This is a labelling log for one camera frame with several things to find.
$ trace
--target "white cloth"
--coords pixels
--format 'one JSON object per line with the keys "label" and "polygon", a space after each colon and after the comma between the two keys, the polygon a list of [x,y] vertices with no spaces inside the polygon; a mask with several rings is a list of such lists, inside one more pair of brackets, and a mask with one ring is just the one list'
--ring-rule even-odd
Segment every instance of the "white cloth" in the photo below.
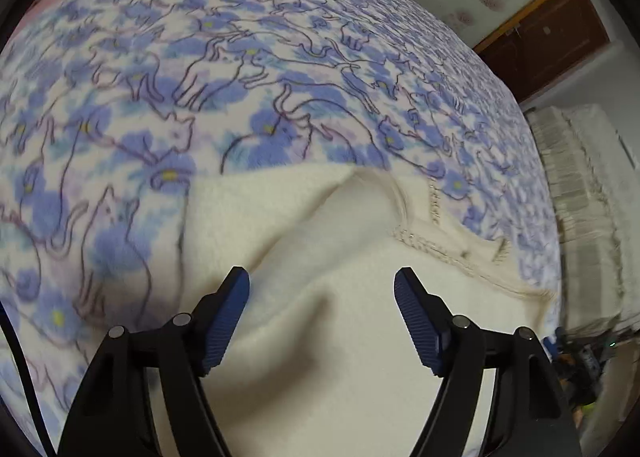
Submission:
{"label": "white cloth", "polygon": [[[184,238],[191,287],[182,310],[215,291],[232,266],[254,269],[352,170],[305,165],[196,180]],[[424,199],[419,185],[401,186],[409,206]],[[387,226],[382,220],[370,231]],[[483,328],[513,332],[537,316],[538,304],[479,283],[392,237],[368,244],[349,247],[343,263],[300,289],[265,325],[234,336],[223,363],[204,380],[235,455],[409,455],[441,380],[420,364],[394,300],[401,267],[412,267],[453,313]],[[484,434],[492,374],[485,373],[468,449]],[[164,455],[175,455],[166,419],[158,415],[156,423]]]}

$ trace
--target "blue gripper pad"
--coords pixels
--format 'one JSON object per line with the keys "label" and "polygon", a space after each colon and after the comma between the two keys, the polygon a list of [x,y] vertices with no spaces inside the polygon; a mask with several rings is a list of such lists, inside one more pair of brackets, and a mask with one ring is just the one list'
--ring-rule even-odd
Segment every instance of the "blue gripper pad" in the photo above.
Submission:
{"label": "blue gripper pad", "polygon": [[240,315],[249,298],[249,273],[239,271],[238,278],[211,323],[205,339],[205,355],[202,360],[204,371],[208,373],[222,361],[231,336],[236,330]]}
{"label": "blue gripper pad", "polygon": [[440,336],[402,270],[396,273],[394,279],[394,295],[420,361],[434,374],[440,374],[442,369]]}

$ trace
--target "bed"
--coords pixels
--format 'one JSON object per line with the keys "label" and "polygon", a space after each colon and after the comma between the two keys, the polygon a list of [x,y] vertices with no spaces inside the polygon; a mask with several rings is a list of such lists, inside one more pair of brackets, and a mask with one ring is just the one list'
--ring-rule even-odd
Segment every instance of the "bed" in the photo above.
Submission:
{"label": "bed", "polygon": [[[202,295],[183,239],[203,178],[303,163],[419,177],[468,231],[507,238],[523,281],[559,290],[518,105],[411,0],[63,0],[9,42],[0,76],[0,297],[54,440],[107,325],[151,328]],[[556,300],[546,331],[558,315]],[[0,376],[39,446],[4,345]]]}

